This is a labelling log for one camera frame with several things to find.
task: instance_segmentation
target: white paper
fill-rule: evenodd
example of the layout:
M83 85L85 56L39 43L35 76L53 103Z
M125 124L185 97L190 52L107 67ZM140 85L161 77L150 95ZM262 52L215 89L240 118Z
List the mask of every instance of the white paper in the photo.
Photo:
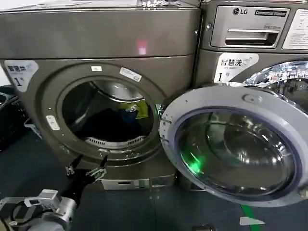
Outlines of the white paper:
M214 82L229 82L258 60L259 55L254 53L223 53L218 59Z
M4 65L9 73L8 77L21 92L27 91L31 78L39 69L39 65L32 60L6 60Z
M4 73L2 66L0 65L0 86L10 85L11 83L8 80L8 77Z
M264 225L265 223L261 220L249 218L249 217L240 217L240 225Z
M308 49L308 10L297 10L282 46L283 49Z
M139 82L142 78L141 75L133 72L132 70L129 70L127 68L124 68L122 67L121 70L120 70L120 74L123 75L123 76L126 76L127 78L130 78L136 82Z
M49 124L49 126L51 127L52 130L54 131L59 131L60 127L56 121L56 118L52 115L48 115L46 116L47 122Z

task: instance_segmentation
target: floor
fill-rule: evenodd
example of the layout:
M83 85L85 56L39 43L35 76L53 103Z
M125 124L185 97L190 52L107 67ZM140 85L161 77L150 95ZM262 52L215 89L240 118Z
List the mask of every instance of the floor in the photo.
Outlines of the floor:
M42 189L63 190L64 169L43 141L28 132L0 154L0 199L36 196ZM205 192L175 187L158 191L98 191L86 189L72 231L190 231L212 224L217 231L304 231L308 202L281 208L252 208L258 227L240 226L240 205Z

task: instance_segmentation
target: white sticker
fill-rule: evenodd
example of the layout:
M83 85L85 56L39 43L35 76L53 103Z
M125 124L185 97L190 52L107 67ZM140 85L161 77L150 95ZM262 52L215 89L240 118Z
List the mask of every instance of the white sticker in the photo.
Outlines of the white sticker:
M282 48L308 49L308 10L296 11Z
M49 124L49 126L51 127L52 130L54 131L59 131L60 127L56 121L56 118L52 115L48 115L46 116L47 122Z
M6 60L4 65L15 87L21 92L27 91L31 78L39 69L39 65L32 60Z
M120 70L120 74L123 75L123 76L126 76L127 78L130 78L136 82L139 82L142 78L141 75L127 69L127 68L124 68L122 67L121 70Z
M92 71L102 71L102 67L101 66L91 66L91 70Z
M259 55L253 53L223 53L218 59L214 82L229 82L258 60Z

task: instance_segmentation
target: gray metal panel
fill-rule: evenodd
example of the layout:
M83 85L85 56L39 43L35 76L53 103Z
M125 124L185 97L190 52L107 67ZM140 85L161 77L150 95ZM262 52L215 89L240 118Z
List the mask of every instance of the gray metal panel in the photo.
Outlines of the gray metal panel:
M200 86L205 83L211 83L214 80L214 74L218 59L222 52L200 50L197 71L194 79L194 85ZM242 83L254 73L279 63L308 59L308 54L281 54L281 53L258 53L259 61L238 74L233 81Z
M6 59L180 56L195 52L198 8L95 8L0 14Z
M276 48L265 49L265 48L238 48L238 47L224 47L218 48L210 45L213 33L213 27L216 9L218 6L234 6L240 8L242 7L276 7L276 8L289 8L290 12L285 23L284 29L281 33L280 39L277 43ZM211 0L209 3L202 3L201 9L203 14L205 14L202 28L202 41L201 49L212 50L212 51L223 51L223 52L276 52L276 53L307 53L307 50L287 50L282 49L285 37L287 35L288 29L292 23L293 17L297 9L308 9L308 5L299 2L299 1L251 1L251 0L236 0L236 1L227 1L227 0Z

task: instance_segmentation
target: open washer door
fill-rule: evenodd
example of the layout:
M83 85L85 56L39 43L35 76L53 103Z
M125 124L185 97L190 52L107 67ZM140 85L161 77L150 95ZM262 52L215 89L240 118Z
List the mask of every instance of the open washer door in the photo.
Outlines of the open washer door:
M284 206L303 200L307 124L296 103L270 90L209 86L166 108L160 138L174 166L205 191L241 204Z

